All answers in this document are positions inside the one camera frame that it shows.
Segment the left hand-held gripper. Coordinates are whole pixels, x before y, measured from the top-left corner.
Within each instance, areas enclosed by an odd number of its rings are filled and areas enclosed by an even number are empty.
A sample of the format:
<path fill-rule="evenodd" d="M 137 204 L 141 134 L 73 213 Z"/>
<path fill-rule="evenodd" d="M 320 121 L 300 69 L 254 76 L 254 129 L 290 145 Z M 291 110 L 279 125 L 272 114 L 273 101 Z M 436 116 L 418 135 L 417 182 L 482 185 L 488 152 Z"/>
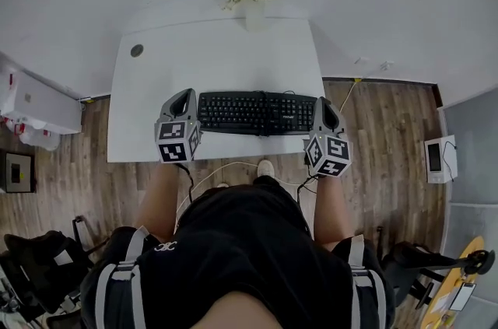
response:
<path fill-rule="evenodd" d="M 194 160 L 202 135 L 200 122 L 193 121 L 196 117 L 197 99 L 192 88 L 174 94 L 163 104 L 155 123 L 155 142 L 161 163 Z"/>

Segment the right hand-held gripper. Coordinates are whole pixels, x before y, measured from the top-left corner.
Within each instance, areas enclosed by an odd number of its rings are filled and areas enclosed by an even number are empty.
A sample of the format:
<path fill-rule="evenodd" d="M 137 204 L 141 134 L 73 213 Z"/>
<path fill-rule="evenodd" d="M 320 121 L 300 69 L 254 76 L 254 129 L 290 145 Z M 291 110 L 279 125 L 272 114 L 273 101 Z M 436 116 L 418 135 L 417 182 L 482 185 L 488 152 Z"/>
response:
<path fill-rule="evenodd" d="M 345 133 L 345 119 L 323 96 L 314 105 L 309 139 L 304 141 L 305 164 L 314 177 L 340 177 L 352 164 L 352 146 Z"/>

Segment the black keyboard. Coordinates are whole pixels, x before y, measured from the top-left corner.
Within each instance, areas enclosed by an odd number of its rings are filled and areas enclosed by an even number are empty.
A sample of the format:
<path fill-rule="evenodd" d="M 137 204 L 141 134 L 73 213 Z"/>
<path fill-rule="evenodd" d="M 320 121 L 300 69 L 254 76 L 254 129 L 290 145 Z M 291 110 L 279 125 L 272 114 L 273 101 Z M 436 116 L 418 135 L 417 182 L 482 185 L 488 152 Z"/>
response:
<path fill-rule="evenodd" d="M 295 93 L 235 91 L 201 93 L 203 131 L 235 135 L 305 135 L 313 127 L 317 99 Z"/>

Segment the person's right forearm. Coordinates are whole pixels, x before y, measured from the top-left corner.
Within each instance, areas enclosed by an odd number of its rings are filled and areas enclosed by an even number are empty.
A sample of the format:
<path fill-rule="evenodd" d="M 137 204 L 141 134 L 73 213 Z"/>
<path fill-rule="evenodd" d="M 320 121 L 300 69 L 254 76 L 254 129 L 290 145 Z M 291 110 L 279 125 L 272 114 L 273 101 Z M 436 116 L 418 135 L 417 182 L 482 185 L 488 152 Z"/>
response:
<path fill-rule="evenodd" d="M 342 182 L 337 177 L 320 177 L 314 209 L 314 240 L 332 251 L 341 241 L 353 236 L 353 220 Z"/>

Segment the person's left forearm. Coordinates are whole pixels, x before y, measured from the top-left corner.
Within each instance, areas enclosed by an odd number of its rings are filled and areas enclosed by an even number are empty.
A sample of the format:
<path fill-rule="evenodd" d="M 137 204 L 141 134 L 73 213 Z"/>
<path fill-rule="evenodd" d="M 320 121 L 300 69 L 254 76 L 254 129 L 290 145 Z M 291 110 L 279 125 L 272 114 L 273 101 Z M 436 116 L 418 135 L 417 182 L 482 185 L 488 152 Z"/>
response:
<path fill-rule="evenodd" d="M 136 228 L 145 227 L 161 243 L 174 236 L 181 171 L 173 164 L 156 166 L 135 219 Z"/>

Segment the white desk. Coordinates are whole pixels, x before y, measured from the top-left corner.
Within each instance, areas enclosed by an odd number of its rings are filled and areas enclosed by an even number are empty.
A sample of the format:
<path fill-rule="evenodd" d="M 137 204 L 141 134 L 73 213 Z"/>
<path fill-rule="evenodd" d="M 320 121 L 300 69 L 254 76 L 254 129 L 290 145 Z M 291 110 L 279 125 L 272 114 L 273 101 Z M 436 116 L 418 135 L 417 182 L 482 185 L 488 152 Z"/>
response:
<path fill-rule="evenodd" d="M 137 58 L 130 50 L 142 44 Z M 310 25 L 303 19 L 267 19 L 249 32 L 234 19 L 145 30 L 121 39 L 110 94 L 107 159 L 159 159 L 154 125 L 163 104 L 192 88 L 213 91 L 295 92 L 323 96 Z"/>

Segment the person's white right shoe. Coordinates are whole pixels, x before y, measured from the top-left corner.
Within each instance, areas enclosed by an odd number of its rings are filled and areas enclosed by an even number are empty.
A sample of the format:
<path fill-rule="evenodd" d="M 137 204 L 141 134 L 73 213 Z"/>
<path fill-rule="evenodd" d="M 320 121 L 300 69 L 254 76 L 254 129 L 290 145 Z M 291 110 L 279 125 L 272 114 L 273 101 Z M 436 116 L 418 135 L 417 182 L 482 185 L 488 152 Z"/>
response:
<path fill-rule="evenodd" d="M 269 161 L 268 159 L 262 159 L 258 163 L 257 176 L 258 177 L 274 178 L 275 177 L 275 168 L 274 168 L 272 162 Z"/>

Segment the white screen device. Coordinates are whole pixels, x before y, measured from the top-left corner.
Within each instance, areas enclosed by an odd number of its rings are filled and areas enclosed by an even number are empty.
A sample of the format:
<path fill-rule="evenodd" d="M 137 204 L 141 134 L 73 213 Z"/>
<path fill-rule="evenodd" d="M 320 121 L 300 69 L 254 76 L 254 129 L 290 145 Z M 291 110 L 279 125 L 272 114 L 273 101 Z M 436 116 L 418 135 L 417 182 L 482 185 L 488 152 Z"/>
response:
<path fill-rule="evenodd" d="M 425 141 L 424 149 L 429 184 L 446 184 L 458 176 L 457 146 L 453 135 Z"/>

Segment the white vase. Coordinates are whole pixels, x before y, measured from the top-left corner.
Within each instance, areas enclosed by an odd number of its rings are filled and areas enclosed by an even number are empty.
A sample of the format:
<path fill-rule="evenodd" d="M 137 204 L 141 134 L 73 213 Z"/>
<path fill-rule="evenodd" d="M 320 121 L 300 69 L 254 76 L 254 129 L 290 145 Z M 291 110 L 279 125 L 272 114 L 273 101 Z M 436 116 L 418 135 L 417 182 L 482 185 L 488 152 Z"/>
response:
<path fill-rule="evenodd" d="M 265 26 L 265 2 L 247 0 L 245 2 L 245 27 L 249 32 L 258 32 Z"/>

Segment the white boxes pile left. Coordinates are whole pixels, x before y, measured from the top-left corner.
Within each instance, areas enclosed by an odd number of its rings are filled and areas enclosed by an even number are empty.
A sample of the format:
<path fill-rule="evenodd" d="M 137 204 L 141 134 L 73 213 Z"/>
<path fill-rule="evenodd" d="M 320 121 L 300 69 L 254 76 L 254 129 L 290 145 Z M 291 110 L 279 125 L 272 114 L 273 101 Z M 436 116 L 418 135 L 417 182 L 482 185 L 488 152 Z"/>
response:
<path fill-rule="evenodd" d="M 13 87 L 1 116 L 60 135 L 82 130 L 81 103 L 24 72 L 14 73 Z"/>

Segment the clear water jug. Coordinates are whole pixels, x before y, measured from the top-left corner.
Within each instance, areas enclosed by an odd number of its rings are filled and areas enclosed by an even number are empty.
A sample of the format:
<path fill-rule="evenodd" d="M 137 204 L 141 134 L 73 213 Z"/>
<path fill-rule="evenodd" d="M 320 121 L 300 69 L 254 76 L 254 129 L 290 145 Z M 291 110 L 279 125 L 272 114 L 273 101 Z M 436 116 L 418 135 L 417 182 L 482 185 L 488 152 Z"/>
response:
<path fill-rule="evenodd" d="M 20 67 L 0 51 L 0 115 L 13 87 L 14 73 L 19 71 Z"/>
<path fill-rule="evenodd" d="M 58 133 L 36 129 L 25 123 L 17 123 L 7 117 L 0 117 L 0 123 L 5 124 L 23 144 L 43 148 L 50 152 L 56 150 L 60 145 L 61 136 Z"/>

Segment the person's black shirt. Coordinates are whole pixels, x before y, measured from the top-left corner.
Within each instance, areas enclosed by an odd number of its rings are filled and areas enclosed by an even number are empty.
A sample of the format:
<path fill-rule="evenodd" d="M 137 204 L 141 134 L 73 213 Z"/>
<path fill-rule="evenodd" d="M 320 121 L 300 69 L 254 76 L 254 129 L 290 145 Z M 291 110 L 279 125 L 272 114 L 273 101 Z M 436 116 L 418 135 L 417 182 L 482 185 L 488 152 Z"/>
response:
<path fill-rule="evenodd" d="M 81 286 L 86 329 L 191 329 L 240 292 L 283 329 L 391 329 L 394 293 L 361 236 L 315 243 L 279 185 L 215 188 L 181 216 L 169 242 L 116 229 Z"/>

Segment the black office chair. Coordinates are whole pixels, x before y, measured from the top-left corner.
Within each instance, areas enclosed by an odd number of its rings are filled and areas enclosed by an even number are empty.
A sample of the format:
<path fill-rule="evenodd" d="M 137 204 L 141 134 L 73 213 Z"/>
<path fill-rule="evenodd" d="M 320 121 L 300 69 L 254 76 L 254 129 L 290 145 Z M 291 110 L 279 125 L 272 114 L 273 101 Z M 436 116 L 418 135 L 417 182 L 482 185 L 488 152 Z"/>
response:
<path fill-rule="evenodd" d="M 416 309 L 428 306 L 430 296 L 434 294 L 439 285 L 430 283 L 437 278 L 442 279 L 450 268 L 471 267 L 467 259 L 446 257 L 430 251 L 427 247 L 410 242 L 395 244 L 385 254 L 383 250 L 384 228 L 377 227 L 377 258 L 381 263 L 386 278 L 395 291 L 396 305 L 400 306 L 408 297 L 416 299 Z"/>
<path fill-rule="evenodd" d="M 81 215 L 72 220 L 73 236 L 57 230 L 34 238 L 4 235 L 0 311 L 18 316 L 24 327 L 42 329 L 44 314 L 69 313 L 77 307 L 82 280 L 94 266 L 90 256 L 109 241 L 85 249 L 78 231 L 84 222 Z"/>

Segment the black framed box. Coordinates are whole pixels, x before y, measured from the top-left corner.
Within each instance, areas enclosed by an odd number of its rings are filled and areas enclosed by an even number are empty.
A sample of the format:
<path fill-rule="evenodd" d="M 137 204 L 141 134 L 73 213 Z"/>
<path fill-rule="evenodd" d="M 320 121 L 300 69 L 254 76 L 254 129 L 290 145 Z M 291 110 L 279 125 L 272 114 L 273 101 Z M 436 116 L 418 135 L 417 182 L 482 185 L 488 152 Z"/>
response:
<path fill-rule="evenodd" d="M 34 155 L 0 149 L 0 193 L 36 192 Z"/>

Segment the yellow round table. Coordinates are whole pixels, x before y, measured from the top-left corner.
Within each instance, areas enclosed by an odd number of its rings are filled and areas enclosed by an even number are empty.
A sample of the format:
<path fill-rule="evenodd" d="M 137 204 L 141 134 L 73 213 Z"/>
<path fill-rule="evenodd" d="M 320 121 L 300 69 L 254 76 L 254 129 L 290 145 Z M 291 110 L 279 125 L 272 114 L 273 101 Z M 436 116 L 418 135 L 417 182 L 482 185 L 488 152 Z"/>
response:
<path fill-rule="evenodd" d="M 450 268 L 442 278 L 434 279 L 430 283 L 439 285 L 436 292 L 430 296 L 428 307 L 423 315 L 419 329 L 451 329 L 457 315 L 461 312 L 449 310 L 450 304 L 462 282 L 475 283 L 480 275 L 486 274 L 494 264 L 493 250 L 484 250 L 484 239 L 481 236 L 474 238 L 461 253 L 459 260 L 467 259 L 471 267 Z"/>

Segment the white tablet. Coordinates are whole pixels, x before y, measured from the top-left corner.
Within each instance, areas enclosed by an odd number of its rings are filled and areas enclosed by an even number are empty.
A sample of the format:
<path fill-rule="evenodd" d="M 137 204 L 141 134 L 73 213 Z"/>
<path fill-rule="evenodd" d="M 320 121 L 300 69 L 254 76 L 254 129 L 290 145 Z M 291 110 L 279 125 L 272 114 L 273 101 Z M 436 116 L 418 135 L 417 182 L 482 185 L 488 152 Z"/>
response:
<path fill-rule="evenodd" d="M 471 298 L 475 287 L 475 283 L 462 282 L 450 304 L 449 310 L 456 312 L 462 311 Z"/>

